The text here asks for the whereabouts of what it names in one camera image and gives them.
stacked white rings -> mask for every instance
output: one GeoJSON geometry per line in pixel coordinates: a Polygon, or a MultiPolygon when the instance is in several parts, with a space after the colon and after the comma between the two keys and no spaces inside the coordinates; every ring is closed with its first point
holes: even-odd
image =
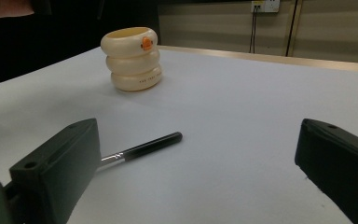
{"type": "Polygon", "coordinates": [[[140,91],[161,80],[157,42],[156,32],[147,27],[117,30],[103,37],[101,49],[116,88],[140,91]]]}

orange sticker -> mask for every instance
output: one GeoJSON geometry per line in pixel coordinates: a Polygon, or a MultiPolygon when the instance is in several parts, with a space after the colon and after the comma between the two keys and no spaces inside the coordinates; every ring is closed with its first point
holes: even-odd
{"type": "Polygon", "coordinates": [[[142,45],[141,48],[143,48],[144,50],[150,50],[153,47],[153,41],[151,39],[149,39],[149,37],[145,36],[142,39],[142,45]]]}

white table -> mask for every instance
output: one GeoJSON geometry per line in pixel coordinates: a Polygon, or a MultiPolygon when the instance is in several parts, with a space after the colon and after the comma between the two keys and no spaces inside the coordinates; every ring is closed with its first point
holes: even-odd
{"type": "Polygon", "coordinates": [[[116,90],[100,49],[1,83],[0,181],[96,118],[103,156],[184,139],[96,174],[69,223],[350,223],[294,156],[303,118],[358,135],[358,71],[160,52],[164,77],[146,91],[116,90]]]}

white tabletop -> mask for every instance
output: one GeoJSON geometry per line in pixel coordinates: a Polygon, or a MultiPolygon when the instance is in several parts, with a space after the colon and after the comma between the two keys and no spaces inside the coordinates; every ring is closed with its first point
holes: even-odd
{"type": "Polygon", "coordinates": [[[96,174],[69,223],[350,223],[294,157],[304,118],[358,135],[358,72],[160,52],[163,79],[146,91],[116,90],[100,49],[1,83],[0,181],[96,118],[103,156],[184,139],[96,174]]]}

electrical outlet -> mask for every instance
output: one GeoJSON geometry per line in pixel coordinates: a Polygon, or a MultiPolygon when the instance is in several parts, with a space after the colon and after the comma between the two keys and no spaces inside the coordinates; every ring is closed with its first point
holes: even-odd
{"type": "Polygon", "coordinates": [[[264,0],[263,1],[252,1],[251,12],[255,11],[255,7],[257,12],[264,12],[264,0]]]}
{"type": "Polygon", "coordinates": [[[264,2],[265,12],[279,12],[280,0],[266,0],[264,2]]]}

